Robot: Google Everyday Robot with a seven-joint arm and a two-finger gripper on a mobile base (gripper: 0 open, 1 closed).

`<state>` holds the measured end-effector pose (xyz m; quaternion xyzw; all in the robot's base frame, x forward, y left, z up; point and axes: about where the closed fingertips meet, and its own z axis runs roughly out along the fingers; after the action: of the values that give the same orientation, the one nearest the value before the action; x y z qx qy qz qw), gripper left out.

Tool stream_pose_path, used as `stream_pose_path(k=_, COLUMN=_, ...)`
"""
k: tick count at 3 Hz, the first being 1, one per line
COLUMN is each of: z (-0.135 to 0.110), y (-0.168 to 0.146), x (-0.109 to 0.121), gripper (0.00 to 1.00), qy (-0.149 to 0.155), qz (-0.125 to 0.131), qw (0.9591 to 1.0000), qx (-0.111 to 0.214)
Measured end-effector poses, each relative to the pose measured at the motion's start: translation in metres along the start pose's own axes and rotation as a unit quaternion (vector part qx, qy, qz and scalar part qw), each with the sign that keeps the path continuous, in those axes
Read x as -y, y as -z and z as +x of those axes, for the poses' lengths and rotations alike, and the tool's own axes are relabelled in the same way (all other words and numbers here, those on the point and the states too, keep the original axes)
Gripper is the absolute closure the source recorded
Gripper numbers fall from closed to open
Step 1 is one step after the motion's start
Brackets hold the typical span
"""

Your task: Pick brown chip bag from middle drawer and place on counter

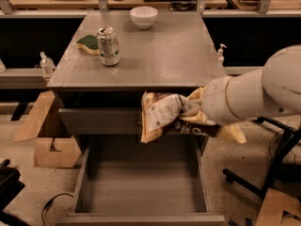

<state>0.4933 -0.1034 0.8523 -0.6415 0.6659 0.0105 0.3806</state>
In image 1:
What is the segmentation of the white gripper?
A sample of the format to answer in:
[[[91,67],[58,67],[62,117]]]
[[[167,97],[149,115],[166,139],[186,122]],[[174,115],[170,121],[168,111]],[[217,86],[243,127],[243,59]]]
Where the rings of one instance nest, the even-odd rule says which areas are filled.
[[[233,114],[227,101],[227,86],[230,76],[214,79],[207,87],[195,89],[187,97],[187,105],[192,108],[201,106],[204,114],[218,124],[233,122]],[[233,142],[244,144],[246,136],[238,124],[223,126],[219,136]]]

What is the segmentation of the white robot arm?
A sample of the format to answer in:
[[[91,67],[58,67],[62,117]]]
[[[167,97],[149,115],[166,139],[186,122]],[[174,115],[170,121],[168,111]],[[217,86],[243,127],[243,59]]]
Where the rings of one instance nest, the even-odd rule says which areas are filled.
[[[217,78],[188,99],[198,105],[181,114],[182,120],[220,125],[219,137],[243,144],[240,121],[301,113],[301,46],[279,50],[256,71]]]

